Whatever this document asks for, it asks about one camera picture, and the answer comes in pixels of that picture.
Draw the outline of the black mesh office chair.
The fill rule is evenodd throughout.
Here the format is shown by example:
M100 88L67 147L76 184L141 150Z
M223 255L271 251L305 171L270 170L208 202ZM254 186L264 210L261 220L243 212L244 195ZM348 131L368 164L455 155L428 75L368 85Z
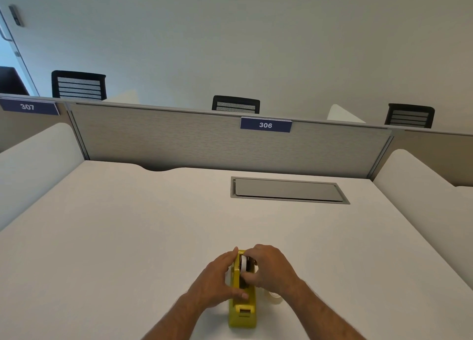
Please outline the black mesh office chair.
M251 98L214 96L212 100L211 110L234 113L259 114L260 103L260 100Z
M107 99L105 78L104 74L54 70L51 73L52 97L105 100Z
M435 109L430 106L413 104L388 104L385 125L432 128Z

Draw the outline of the beige partition panel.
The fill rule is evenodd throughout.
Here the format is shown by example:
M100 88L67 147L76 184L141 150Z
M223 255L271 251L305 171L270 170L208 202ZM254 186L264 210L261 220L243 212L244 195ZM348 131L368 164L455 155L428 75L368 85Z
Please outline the beige partition panel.
M371 180L395 150L403 149L454 186L473 187L473 133L398 126L388 129L391 136L369 175Z
M0 94L0 98L55 102L59 116L8 112L0 107L0 153L21 143L57 123L66 123L74 128L68 104L62 99Z

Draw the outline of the glass door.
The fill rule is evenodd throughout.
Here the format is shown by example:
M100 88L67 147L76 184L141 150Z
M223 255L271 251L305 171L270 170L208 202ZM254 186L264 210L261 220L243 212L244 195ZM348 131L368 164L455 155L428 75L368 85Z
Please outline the glass door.
M2 8L0 7L0 67L11 69L14 77L21 81L25 92L29 96L39 96L37 87L26 67L17 44L9 30Z

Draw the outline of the person's right hand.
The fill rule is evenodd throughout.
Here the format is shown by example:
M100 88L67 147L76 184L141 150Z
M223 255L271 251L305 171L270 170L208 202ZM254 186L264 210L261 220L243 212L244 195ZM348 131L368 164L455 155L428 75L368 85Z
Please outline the person's right hand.
M260 288L277 293L283 299L301 282L285 255L272 245L256 244L245 250L244 255L253 258L258 266L256 272L261 272Z

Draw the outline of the white curved side divider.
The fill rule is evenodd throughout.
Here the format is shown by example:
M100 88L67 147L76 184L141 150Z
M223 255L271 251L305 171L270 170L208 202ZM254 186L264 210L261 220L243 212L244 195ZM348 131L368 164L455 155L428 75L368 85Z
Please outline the white curved side divider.
M337 104L333 104L329 110L328 121L365 123L362 119L345 110Z
M373 182L473 290L473 187L453 186L402 149Z
M0 231L84 161L73 128L66 123L0 153Z
M116 104L140 104L139 96L135 89L104 99L103 102Z

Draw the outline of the grey desk hatch cover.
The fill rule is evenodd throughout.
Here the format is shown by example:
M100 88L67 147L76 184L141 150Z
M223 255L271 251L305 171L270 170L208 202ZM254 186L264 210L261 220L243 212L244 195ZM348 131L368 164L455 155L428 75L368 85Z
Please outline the grey desk hatch cover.
M337 183L232 177L230 196L261 199L349 205Z

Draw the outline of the yellow tape dispenser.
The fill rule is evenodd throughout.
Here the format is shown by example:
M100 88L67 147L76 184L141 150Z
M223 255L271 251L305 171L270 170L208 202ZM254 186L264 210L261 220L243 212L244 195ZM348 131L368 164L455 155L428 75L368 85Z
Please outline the yellow tape dispenser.
M239 258L240 254L244 255L245 250L241 249L238 251L238 256L234 260L232 266L229 268L228 281L230 287L235 289L244 289L248 295L248 301L230 299L228 303L229 314L228 314L228 325L231 328L248 328L253 329L257 325L257 312L256 312L256 288L254 286L248 286L245 281L240 277L239 273ZM251 257L250 266L248 272L255 273L256 263Z

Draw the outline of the blue desk number label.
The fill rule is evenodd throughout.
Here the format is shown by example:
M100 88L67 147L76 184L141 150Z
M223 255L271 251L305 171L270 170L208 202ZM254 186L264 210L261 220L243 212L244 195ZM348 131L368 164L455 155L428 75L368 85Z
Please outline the blue desk number label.
M240 129L290 133L293 122L267 118L241 117Z
M0 107L2 110L8 112L60 115L60 111L55 102L0 98Z

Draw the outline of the person's right forearm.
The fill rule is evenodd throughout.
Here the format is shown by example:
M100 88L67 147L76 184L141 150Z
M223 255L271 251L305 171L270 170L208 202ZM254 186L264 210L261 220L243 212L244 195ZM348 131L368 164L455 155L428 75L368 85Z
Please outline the person's right forearm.
M310 340L366 340L303 280L296 280L282 298L291 307Z

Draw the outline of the person's left forearm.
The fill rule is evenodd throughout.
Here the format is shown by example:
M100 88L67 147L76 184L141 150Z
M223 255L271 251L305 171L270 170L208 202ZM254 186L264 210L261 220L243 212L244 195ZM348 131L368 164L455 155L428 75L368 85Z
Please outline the person's left forearm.
M199 317L207 307L205 298L187 292L141 340L190 340Z

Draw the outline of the grey fabric partition panel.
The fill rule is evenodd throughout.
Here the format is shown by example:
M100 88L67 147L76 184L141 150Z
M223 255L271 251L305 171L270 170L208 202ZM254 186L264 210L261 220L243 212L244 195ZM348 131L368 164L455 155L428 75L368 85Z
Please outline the grey fabric partition panel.
M241 129L228 113L69 103L90 160L180 167L369 178L392 138L387 128L293 121L290 132Z

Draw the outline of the person's left hand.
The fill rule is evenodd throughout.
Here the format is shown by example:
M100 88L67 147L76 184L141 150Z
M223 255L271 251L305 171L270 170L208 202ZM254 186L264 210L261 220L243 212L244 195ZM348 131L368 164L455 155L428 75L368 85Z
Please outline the person's left hand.
M206 266L187 291L205 298L208 305L206 309L225 302L222 301L223 289L235 289L226 284L226 273L237 255L238 248L235 247L218 256Z

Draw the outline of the grey wall access reader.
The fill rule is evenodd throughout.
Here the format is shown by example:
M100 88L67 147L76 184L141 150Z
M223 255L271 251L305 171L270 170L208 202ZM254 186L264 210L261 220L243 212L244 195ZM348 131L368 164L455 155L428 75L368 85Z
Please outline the grey wall access reader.
M21 13L19 8L15 4L9 4L9 11L12 15L12 18L15 22L15 24L19 27L26 27L25 22L23 21L21 17Z

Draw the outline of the dark furniture behind door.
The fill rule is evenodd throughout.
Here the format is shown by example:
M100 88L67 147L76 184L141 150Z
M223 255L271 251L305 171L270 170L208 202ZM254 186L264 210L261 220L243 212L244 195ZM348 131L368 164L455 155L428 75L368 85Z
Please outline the dark furniture behind door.
M14 67L0 66L0 94L29 95L27 88Z

